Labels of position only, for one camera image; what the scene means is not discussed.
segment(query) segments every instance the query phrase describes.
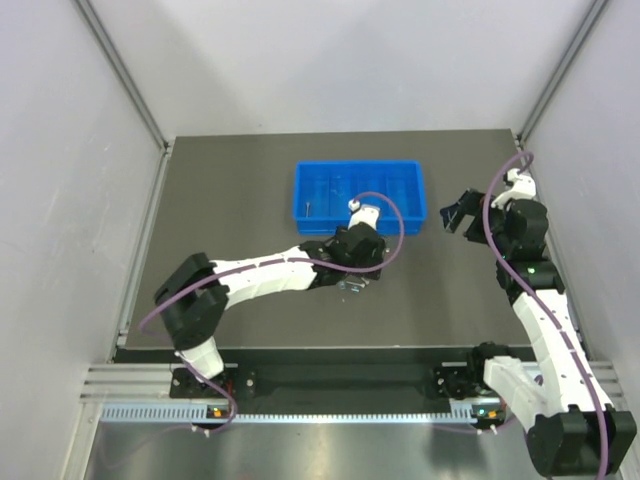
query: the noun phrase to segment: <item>blue plastic tray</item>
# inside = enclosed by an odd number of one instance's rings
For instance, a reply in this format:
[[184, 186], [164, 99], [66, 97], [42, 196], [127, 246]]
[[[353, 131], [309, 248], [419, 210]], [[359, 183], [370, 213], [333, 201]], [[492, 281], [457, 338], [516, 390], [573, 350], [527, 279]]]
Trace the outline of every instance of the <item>blue plastic tray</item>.
[[[413, 160], [360, 160], [298, 163], [293, 194], [298, 232], [334, 234], [336, 227], [349, 224], [349, 200], [367, 191], [382, 193], [394, 201], [402, 213], [406, 234], [420, 231], [427, 218], [420, 164]], [[398, 220], [386, 202], [368, 197], [362, 203], [381, 208], [378, 232], [399, 233]]]

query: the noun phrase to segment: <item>white wall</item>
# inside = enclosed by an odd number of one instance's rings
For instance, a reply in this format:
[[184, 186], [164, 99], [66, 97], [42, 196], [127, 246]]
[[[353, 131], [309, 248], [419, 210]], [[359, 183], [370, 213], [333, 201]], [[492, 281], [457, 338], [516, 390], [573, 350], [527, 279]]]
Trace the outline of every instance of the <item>white wall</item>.
[[513, 128], [585, 0], [92, 0], [163, 133]]
[[71, 1], [0, 11], [0, 478], [52, 479], [160, 154]]
[[640, 415], [640, 3], [611, 2], [528, 148], [587, 337]]

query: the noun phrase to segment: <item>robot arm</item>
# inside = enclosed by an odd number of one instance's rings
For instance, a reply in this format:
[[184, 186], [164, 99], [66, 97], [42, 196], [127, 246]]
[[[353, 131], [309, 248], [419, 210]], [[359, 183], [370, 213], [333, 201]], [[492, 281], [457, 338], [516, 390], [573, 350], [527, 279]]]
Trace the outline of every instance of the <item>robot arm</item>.
[[[534, 200], [535, 183], [517, 169], [505, 175], [506, 190], [491, 199], [490, 230], [503, 258], [549, 307], [559, 323], [497, 262], [497, 280], [522, 322], [533, 347], [541, 381], [529, 376], [519, 359], [505, 346], [483, 344], [468, 361], [468, 381], [498, 394], [525, 429], [533, 465], [543, 476], [595, 474], [600, 437], [595, 407], [583, 376], [584, 366], [595, 389], [608, 427], [609, 473], [618, 470], [636, 435], [630, 412], [616, 411], [593, 376], [571, 322], [562, 279], [545, 256], [548, 229], [546, 208]], [[486, 244], [482, 225], [485, 195], [467, 190], [451, 207], [440, 211], [444, 227], [455, 232], [465, 215], [473, 221], [465, 237]]]
[[[231, 270], [235, 273], [221, 276], [161, 313], [176, 354], [204, 378], [211, 379], [224, 369], [213, 334], [228, 308], [275, 292], [336, 285], [347, 276], [290, 259], [316, 259], [355, 268], [382, 263], [385, 240], [376, 231], [380, 210], [357, 201], [349, 202], [349, 208], [352, 213], [348, 228], [338, 227], [336, 234], [325, 241], [307, 241], [281, 253], [245, 260], [209, 260], [204, 253], [188, 257], [156, 292], [156, 305], [213, 274]], [[364, 277], [377, 280], [380, 270]]]

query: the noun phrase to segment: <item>metal corner post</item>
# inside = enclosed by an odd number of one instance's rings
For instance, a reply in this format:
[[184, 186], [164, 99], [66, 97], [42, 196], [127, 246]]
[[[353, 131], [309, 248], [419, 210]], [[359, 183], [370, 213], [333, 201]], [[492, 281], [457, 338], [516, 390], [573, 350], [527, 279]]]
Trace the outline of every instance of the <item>metal corner post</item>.
[[585, 41], [593, 31], [596, 23], [604, 13], [606, 7], [609, 5], [609, 2], [610, 0], [593, 0], [591, 2], [591, 5], [580, 22], [576, 33], [571, 38], [569, 45], [563, 52], [560, 57], [560, 61], [551, 74], [551, 78], [549, 78], [549, 81], [543, 88], [542, 93], [536, 100], [533, 109], [527, 116], [527, 120], [524, 122], [522, 131], [517, 136], [520, 142], [526, 143], [531, 136], [531, 133], [536, 128], [542, 114], [549, 105], [549, 102], [551, 102], [551, 99], [558, 90], [558, 87], [566, 77], [571, 65], [573, 65], [573, 62], [578, 57]]
[[169, 146], [169, 142], [164, 138], [162, 131], [160, 130], [160, 127], [158, 127], [158, 123], [153, 118], [153, 115], [151, 114], [149, 107], [147, 107], [147, 104], [144, 101], [144, 98], [142, 98], [142, 95], [140, 94], [138, 87], [136, 86], [135, 82], [133, 81], [133, 78], [131, 77], [131, 74], [127, 70], [127, 67], [122, 61], [122, 58], [120, 58], [118, 50], [116, 49], [115, 45], [111, 41], [111, 38], [109, 37], [109, 34], [107, 33], [106, 29], [102, 25], [102, 22], [100, 21], [100, 17], [98, 17], [98, 14], [93, 8], [93, 5], [91, 5], [91, 1], [90, 0], [72, 0], [72, 1], [78, 8], [81, 15], [84, 17], [85, 21], [87, 22], [89, 29], [91, 30], [94, 37], [96, 38], [96, 41], [102, 48], [102, 51], [104, 52], [107, 60], [111, 64], [111, 67], [113, 68], [113, 71], [115, 72], [116, 76], [122, 83], [122, 86], [124, 87], [127, 94], [129, 95], [129, 98], [131, 99], [134, 107], [140, 114], [142, 121], [147, 126], [149, 133], [151, 134], [155, 142], [158, 144], [158, 146], [166, 150]]

